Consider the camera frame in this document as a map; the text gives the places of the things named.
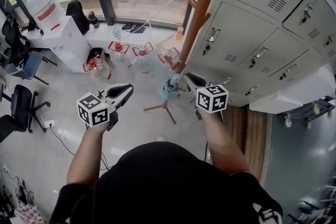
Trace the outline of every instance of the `black backpack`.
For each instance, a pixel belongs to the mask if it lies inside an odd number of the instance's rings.
[[[89,20],[83,13],[82,4],[78,0],[71,1],[67,7],[67,16],[72,16],[82,35],[90,29]]]

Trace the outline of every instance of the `floor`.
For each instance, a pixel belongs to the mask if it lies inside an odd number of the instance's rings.
[[[44,52],[51,60],[58,59],[52,52]],[[167,141],[185,147],[198,158],[203,159],[205,154],[205,132],[201,121],[197,120],[193,105],[190,104],[192,97],[188,93],[182,93],[179,99],[174,98],[169,102],[169,108],[177,121],[174,125],[164,110],[158,109],[143,112],[149,106],[161,103],[159,97],[163,82],[170,76],[167,66],[162,65],[154,55],[155,62],[154,78],[147,82],[136,81],[134,94],[131,99],[118,111],[119,122],[103,138],[103,152],[108,165],[115,164],[120,156],[130,149],[155,141],[157,136],[163,135]],[[95,87],[88,75],[73,73],[65,65],[58,61],[58,67],[42,62],[37,76],[50,83],[46,86],[33,80],[22,80],[11,77],[5,93],[16,84],[21,84],[31,91],[38,91],[36,103],[50,101],[51,107],[44,107],[39,111],[39,117],[43,120],[51,120],[58,117],[53,130],[65,142],[62,129],[66,136],[67,146],[72,152],[76,152],[81,138],[85,132],[84,123],[78,118],[76,100],[85,93],[94,92]],[[118,77],[114,69],[116,82],[123,81]],[[10,103],[2,100],[0,104],[0,116],[10,113]],[[72,160],[61,143],[48,129],[46,133],[33,122],[33,133],[12,133],[0,144],[0,168],[6,165],[11,177],[18,176],[25,180],[28,188],[35,193],[35,202],[46,216],[49,215],[56,203],[60,188],[66,183],[67,170]],[[2,174],[5,185],[12,194],[16,183],[10,180],[6,174]]]
[[[292,120],[286,128],[283,119],[272,120],[270,160],[264,188],[278,201],[284,216],[295,214],[299,201],[318,204],[322,188],[334,173],[336,164],[336,113],[304,123]]]

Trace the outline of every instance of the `white logo on sleeve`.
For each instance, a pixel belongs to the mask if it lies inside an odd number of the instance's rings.
[[[259,214],[260,224],[282,224],[282,218],[278,212],[255,203],[253,203],[253,208]]]

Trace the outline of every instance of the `power strip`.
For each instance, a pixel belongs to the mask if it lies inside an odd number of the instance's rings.
[[[50,120],[50,121],[45,121],[44,122],[44,127],[45,128],[49,128],[51,125],[51,127],[55,126],[55,120]]]

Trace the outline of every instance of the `person's right arm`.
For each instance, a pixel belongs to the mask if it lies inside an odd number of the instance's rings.
[[[198,111],[204,121],[213,165],[229,175],[248,172],[248,164],[243,153],[225,130],[219,116],[202,109]]]

